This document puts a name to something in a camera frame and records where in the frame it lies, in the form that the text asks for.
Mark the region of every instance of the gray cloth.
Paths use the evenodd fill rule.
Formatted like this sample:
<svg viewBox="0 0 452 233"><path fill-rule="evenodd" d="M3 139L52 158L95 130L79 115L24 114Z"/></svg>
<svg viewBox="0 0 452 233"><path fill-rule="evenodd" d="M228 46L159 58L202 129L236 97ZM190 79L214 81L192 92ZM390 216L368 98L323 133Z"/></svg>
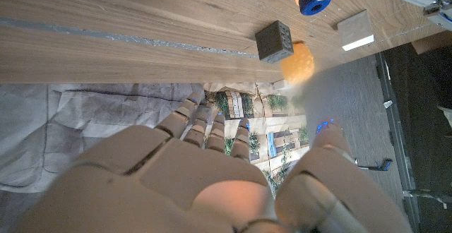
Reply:
<svg viewBox="0 0 452 233"><path fill-rule="evenodd" d="M42 197L41 193L0 191L0 233L12 232L22 215Z"/></svg>
<svg viewBox="0 0 452 233"><path fill-rule="evenodd" d="M0 85L0 189L44 191L83 151L127 126L154 127L198 84Z"/></svg>

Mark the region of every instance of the robotic hand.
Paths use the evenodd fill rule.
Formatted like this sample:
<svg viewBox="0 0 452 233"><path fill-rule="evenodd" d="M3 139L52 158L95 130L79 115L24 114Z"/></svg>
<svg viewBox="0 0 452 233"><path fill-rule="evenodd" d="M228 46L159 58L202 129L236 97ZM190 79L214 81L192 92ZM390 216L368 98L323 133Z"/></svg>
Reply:
<svg viewBox="0 0 452 233"><path fill-rule="evenodd" d="M354 164L336 123L324 123L312 149L273 199L249 163L242 119L231 156L224 116L207 140L192 94L157 127L129 127L82 154L27 213L17 232L411 232L388 196Z"/></svg>

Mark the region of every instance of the orange ball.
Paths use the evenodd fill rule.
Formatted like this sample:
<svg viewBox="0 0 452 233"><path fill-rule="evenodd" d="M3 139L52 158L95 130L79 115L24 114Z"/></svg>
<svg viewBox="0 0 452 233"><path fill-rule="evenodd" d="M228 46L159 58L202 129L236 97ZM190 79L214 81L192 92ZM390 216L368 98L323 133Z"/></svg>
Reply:
<svg viewBox="0 0 452 233"><path fill-rule="evenodd" d="M281 71L288 83L297 84L314 74L314 57L303 43L296 43L293 47L294 54L281 60Z"/></svg>

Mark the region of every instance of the crumpled fabric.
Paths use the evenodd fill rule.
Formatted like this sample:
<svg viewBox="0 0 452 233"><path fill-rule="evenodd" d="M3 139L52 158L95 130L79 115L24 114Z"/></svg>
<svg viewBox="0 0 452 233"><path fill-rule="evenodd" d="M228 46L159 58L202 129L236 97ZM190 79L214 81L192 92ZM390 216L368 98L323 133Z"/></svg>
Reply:
<svg viewBox="0 0 452 233"><path fill-rule="evenodd" d="M156 126L199 84L0 85L0 190L45 191L71 161L131 125Z"/></svg>

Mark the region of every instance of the white block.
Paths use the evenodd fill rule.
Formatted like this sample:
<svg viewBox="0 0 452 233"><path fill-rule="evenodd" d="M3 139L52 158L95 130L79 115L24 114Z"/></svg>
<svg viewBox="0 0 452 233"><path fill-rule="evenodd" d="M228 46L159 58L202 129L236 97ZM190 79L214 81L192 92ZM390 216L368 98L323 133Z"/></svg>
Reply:
<svg viewBox="0 0 452 233"><path fill-rule="evenodd" d="M355 16L340 21L338 29L342 39L342 48L345 51L374 41L374 34L367 11L362 11Z"/></svg>

